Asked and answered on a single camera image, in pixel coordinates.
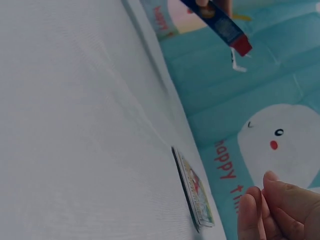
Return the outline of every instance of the pink circle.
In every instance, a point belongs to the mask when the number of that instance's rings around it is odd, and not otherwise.
[[[270,147],[273,149],[273,150],[277,150],[278,148],[278,143],[276,141],[271,141],[270,142]]]

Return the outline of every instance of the white cartoon face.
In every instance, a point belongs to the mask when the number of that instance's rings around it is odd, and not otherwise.
[[[303,105],[276,104],[252,116],[238,144],[255,185],[266,171],[307,188],[320,169],[320,116]]]
[[[205,22],[192,13],[180,0],[168,0],[168,11],[180,34],[206,27]]]

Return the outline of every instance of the cartoon eye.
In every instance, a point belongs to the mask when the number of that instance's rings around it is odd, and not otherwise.
[[[278,129],[274,132],[274,135],[276,135],[277,137],[280,137],[284,134],[284,130],[283,129]]]

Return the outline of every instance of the white wall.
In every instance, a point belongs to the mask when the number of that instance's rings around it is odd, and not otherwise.
[[[225,238],[194,233],[170,145],[205,171],[119,0],[2,1],[0,29],[3,239]]]

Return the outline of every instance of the red cap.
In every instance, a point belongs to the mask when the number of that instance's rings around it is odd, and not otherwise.
[[[238,37],[230,47],[234,48],[241,57],[245,56],[250,50],[252,46],[249,43],[249,40],[246,35],[242,34],[242,36]]]

